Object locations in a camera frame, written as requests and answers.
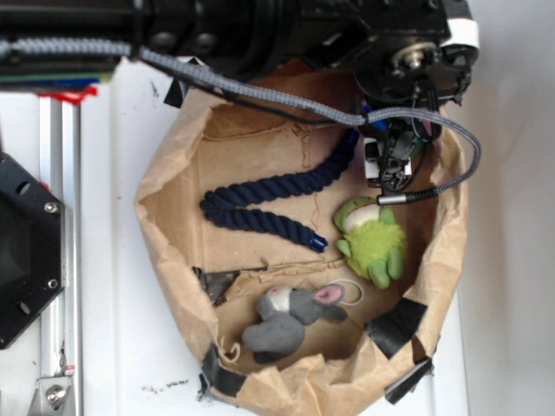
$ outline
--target stuffed animal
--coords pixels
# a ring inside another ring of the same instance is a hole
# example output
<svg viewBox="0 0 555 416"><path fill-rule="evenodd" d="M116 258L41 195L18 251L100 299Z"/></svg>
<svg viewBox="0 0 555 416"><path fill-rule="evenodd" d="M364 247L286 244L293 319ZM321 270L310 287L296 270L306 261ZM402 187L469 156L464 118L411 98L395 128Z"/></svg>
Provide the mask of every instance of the stuffed animal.
<svg viewBox="0 0 555 416"><path fill-rule="evenodd" d="M372 198L353 198L337 212L334 222L344 235L337 248L358 276L380 289L402 276L407 240L390 208L380 207Z"/></svg>
<svg viewBox="0 0 555 416"><path fill-rule="evenodd" d="M319 290L272 288L258 299L257 312L262 322L243 332L243 344L254 351L259 363L291 355L303 344L304 325L318 318L336 322L347 319L347 312L336 305L343 296L343 287L338 284L329 284Z"/></svg>

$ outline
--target navy blue rope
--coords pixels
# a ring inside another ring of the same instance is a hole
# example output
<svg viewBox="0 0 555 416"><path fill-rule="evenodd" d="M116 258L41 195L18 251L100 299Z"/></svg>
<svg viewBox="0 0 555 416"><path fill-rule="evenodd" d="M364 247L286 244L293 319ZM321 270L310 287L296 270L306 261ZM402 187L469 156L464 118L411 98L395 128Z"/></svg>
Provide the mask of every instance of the navy blue rope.
<svg viewBox="0 0 555 416"><path fill-rule="evenodd" d="M319 252L325 251L328 242L313 230L290 218L260 210L245 210L251 204L273 201L277 198L311 195L320 192L325 186L339 179L347 169L355 154L358 132L348 130L345 138L336 146L333 153L318 167L309 172L287 173L272 176L256 182L244 182L220 187L205 194L200 208L206 219L218 227L230 230L270 233L305 245Z"/></svg>

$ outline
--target mouse ear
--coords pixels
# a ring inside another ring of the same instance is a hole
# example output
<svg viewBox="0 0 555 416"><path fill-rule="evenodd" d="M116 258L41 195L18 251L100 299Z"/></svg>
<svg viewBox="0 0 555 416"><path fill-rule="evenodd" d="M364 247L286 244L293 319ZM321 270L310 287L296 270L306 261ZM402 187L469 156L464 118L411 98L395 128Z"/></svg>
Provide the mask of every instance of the mouse ear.
<svg viewBox="0 0 555 416"><path fill-rule="evenodd" d="M339 284L328 284L317 290L312 296L312 299L324 305L332 305L340 302L344 295L345 290L343 286Z"/></svg>

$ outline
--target white surface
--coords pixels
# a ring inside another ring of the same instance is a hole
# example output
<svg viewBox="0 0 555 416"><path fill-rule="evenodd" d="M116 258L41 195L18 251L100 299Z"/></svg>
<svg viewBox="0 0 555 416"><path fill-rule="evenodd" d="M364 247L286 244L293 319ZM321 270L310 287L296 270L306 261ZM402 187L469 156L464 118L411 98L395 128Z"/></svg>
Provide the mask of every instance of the white surface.
<svg viewBox="0 0 555 416"><path fill-rule="evenodd" d="M251 414L198 401L199 364L173 322L134 215L140 179L177 115L162 104L169 84L156 71L126 63L111 86L83 106L86 416ZM434 364L435 377L425 378L414 394L397 406L381 400L364 414L467 415L456 302Z"/></svg>
<svg viewBox="0 0 555 416"><path fill-rule="evenodd" d="M480 58L451 114L482 141L460 306L473 416L555 412L555 3L473 0Z"/></svg>

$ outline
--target wire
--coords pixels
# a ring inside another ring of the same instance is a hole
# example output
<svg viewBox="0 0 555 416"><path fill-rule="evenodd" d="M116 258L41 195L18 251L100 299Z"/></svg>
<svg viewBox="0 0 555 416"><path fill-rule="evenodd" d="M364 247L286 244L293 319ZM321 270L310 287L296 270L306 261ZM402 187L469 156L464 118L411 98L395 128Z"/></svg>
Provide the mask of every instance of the wire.
<svg viewBox="0 0 555 416"><path fill-rule="evenodd" d="M255 110L263 111L265 113L279 115L281 117L284 117L285 119L292 120L292 121L295 121L296 123L300 123L300 124L306 124L308 126L324 126L324 125L333 126L333 125L337 124L333 120L304 119L304 118L298 117L294 114L287 113L287 112L285 112L283 110L280 110L278 108L263 106L263 105L260 105L260 104L256 104L252 101L242 100L238 97L229 97L229 96L222 95L222 98L225 98L226 100L228 100L228 101L230 101L234 104L239 104L240 106L243 106L243 107L254 108Z"/></svg>
<svg viewBox="0 0 555 416"><path fill-rule="evenodd" d="M126 42L113 42L105 39L23 38L15 42L0 40L0 60L8 58L11 54L18 54L20 56L91 55L119 58L121 56L130 57L132 54L132 46ZM239 81L230 80L224 76L214 74L207 68L199 67L198 65L193 65L187 62L181 62L173 56L162 55L147 48L141 48L139 50L138 58L165 73L176 75L183 81L194 81L212 89L220 88L223 92L225 92L225 94L235 94L261 101L273 102L287 107L300 108L302 110L318 114L326 120L331 120L345 126L359 127L379 120L409 117L427 120L450 128L468 140L473 146L474 155L472 163L468 167L467 171L462 173L459 177L448 181L444 185L436 188L430 188L430 190L426 190L425 192L419 192L420 197L423 198L431 198L439 195L447 189L458 185L460 182L467 180L476 172L478 165L480 164L481 146L478 139L476 139L476 137L463 126L446 117L443 117L441 114L408 107L387 107L365 115L348 114L324 104L297 97L292 94L281 93L268 88L261 88L244 84Z"/></svg>
<svg viewBox="0 0 555 416"><path fill-rule="evenodd" d="M422 155L420 157L420 160L418 161L418 165L416 166L415 171L413 172L412 176L402 186L402 188L398 189L397 191L404 192L406 189L408 189L412 185L412 183L415 181L415 178L418 176L418 173L420 173L420 170L424 166L424 160L426 159L426 156L428 156L428 143L424 143L424 148L422 149Z"/></svg>

